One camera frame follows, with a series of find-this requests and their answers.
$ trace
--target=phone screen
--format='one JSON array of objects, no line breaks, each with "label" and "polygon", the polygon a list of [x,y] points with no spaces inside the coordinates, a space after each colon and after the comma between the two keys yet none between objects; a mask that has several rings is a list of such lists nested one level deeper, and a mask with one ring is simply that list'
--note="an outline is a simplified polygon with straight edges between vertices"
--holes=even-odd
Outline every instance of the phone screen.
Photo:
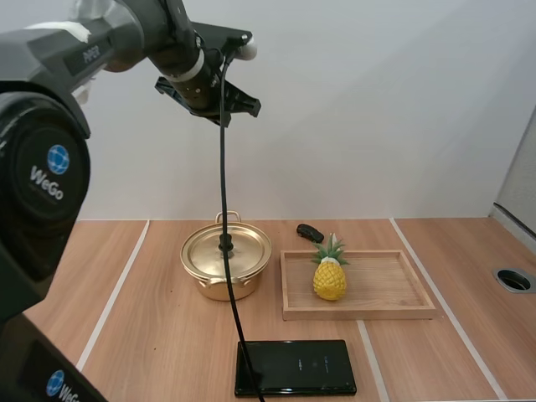
[{"label": "phone screen", "polygon": [[[355,394],[346,343],[335,341],[246,342],[257,384],[264,395]],[[237,350],[237,396],[255,395],[240,343]]]}]

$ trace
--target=blue globe logo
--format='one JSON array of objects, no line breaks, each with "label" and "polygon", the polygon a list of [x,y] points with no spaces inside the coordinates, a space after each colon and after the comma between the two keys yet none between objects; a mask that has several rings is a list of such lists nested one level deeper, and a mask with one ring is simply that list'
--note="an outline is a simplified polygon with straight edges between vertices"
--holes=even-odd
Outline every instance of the blue globe logo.
[{"label": "blue globe logo", "polygon": [[56,371],[50,376],[49,382],[47,383],[47,395],[54,396],[56,395],[61,386],[64,384],[64,372],[62,370]]},{"label": "blue globe logo", "polygon": [[69,153],[63,145],[54,145],[49,149],[47,162],[50,172],[64,174],[69,168]]}]

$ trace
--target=pineapple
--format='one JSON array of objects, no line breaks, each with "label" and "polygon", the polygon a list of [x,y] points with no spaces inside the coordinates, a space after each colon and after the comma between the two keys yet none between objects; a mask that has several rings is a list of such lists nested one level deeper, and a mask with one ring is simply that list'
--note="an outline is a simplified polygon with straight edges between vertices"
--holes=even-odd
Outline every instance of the pineapple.
[{"label": "pineapple", "polygon": [[318,248],[313,261],[319,264],[312,280],[315,292],[324,300],[338,300],[346,293],[346,276],[341,265],[346,265],[347,261],[341,258],[342,241],[337,241],[335,235],[330,234],[327,249],[313,245]]}]

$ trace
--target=wooden table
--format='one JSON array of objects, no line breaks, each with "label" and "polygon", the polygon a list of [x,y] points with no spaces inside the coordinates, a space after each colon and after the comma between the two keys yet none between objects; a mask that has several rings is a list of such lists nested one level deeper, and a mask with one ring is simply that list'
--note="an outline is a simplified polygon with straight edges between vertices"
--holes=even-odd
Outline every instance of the wooden table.
[{"label": "wooden table", "polygon": [[[110,401],[236,400],[229,304],[200,296],[180,262],[187,236],[208,223],[151,222],[107,317],[103,309],[145,222],[79,223],[49,297],[28,310]],[[310,222],[337,233],[348,249],[413,257],[440,314],[405,322],[283,322],[279,252],[312,247],[296,236],[297,221],[251,223],[270,236],[273,253],[260,288],[238,302],[245,336],[345,339],[358,393],[329,400],[536,398],[536,294],[509,293],[492,276],[503,267],[536,275],[536,256],[494,220]]]}]

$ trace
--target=wego logo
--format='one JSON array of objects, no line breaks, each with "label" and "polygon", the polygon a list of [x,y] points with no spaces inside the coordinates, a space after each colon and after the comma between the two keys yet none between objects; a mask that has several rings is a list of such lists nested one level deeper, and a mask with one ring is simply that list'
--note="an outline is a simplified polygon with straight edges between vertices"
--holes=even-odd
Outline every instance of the wego logo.
[{"label": "wego logo", "polygon": [[[47,163],[50,172],[56,175],[62,175],[69,169],[69,153],[62,145],[54,145],[49,149]],[[60,201],[64,197],[64,192],[59,189],[59,184],[47,178],[47,173],[39,169],[37,166],[32,166],[30,173],[30,181],[41,187],[50,197]]]},{"label": "wego logo", "polygon": [[47,395],[51,398],[58,395],[58,399],[63,402],[80,402],[78,394],[73,394],[72,388],[65,384],[64,380],[63,370],[55,371],[47,383]]}]

